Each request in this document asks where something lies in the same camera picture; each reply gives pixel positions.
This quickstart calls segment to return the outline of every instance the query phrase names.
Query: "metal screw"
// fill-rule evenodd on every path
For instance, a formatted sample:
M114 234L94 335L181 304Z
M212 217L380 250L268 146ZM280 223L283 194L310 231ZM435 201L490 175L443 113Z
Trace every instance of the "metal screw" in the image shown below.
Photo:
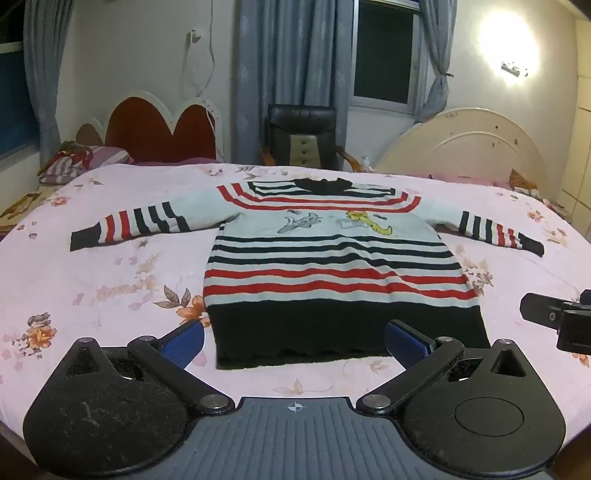
M367 408L374 410L381 410L391 404L390 399L386 395L379 394L366 395L363 397L362 402Z
M205 395L201 399L201 405L203 405L205 408L208 408L209 410L220 410L221 408L224 408L226 405L228 405L228 403L230 403L230 401L228 400L227 396L217 393Z

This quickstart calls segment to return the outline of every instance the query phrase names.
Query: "striped pillow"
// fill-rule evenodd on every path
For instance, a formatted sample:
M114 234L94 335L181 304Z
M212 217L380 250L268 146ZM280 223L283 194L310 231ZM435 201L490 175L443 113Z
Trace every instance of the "striped pillow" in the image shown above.
M132 163L133 160L126 150L117 147L91 147L93 158L90 161L90 170L103 165L114 163ZM60 158L39 179L39 183L50 185L65 185L76 177L86 172L82 163L72 165L71 157Z

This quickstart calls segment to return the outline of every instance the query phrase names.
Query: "chair backrest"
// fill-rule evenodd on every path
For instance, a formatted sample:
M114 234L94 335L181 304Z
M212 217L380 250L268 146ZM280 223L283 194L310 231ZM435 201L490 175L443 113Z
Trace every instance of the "chair backrest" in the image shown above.
M267 138L276 165L338 170L335 129L334 108L269 106Z

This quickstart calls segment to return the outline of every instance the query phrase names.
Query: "blue curtain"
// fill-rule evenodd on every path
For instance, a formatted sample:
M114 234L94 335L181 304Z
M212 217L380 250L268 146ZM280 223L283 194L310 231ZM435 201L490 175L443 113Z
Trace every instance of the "blue curtain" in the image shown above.
M60 146L57 85L73 8L74 0L27 0L25 4L25 72L31 106L39 123L42 165Z
M417 122L426 122L439 112L443 112L447 106L449 96L447 77L452 76L447 71L452 55L457 0L418 0L418 3L423 13L423 26L431 64L435 70L435 81L427 101L416 117Z
M234 71L232 161L261 164L269 104L336 109L345 145L352 0L242 0Z

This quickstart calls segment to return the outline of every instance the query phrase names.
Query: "wall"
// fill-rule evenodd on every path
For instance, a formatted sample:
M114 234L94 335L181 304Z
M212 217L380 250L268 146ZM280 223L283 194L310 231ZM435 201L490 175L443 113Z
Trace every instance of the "wall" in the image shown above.
M519 82L482 52L487 20L499 12L521 18L539 50L536 71ZM556 0L458 0L448 108L478 106L515 121L533 139L546 164L552 192L558 190L569 153L577 96L574 17ZM404 115L351 109L347 151L376 163L413 124Z
M236 0L214 2L216 68L206 94L222 113L228 157ZM186 54L186 35L194 27L207 31L209 9L208 0L175 0L174 8L163 0L80 0L71 33L75 41L66 47L65 77L60 82L58 116L63 134L73 134L89 116L105 120L129 90L147 90L171 110L194 96L196 83L204 82L212 63L207 37ZM536 71L522 82L512 82L513 77L482 52L482 28L497 12L522 19L539 50ZM458 0L450 71L455 78L450 79L448 108L489 108L522 126L540 150L556 191L569 151L577 94L572 14L556 0ZM376 163L412 124L406 115L352 108L347 151L360 158L367 155Z
M66 37L64 56L61 61L60 81L57 89L57 110L56 120L60 129L61 140L73 140L78 127L82 123L79 118L80 103L78 100L78 87L76 82L76 32L77 32L77 11L81 2L74 3L72 20Z
M206 91L222 114L226 157L235 1L213 0L216 67ZM209 76L209 0L80 0L76 10L74 116L81 121L107 120L115 102L137 89L154 94L174 113ZM204 36L187 52L187 34L196 27Z

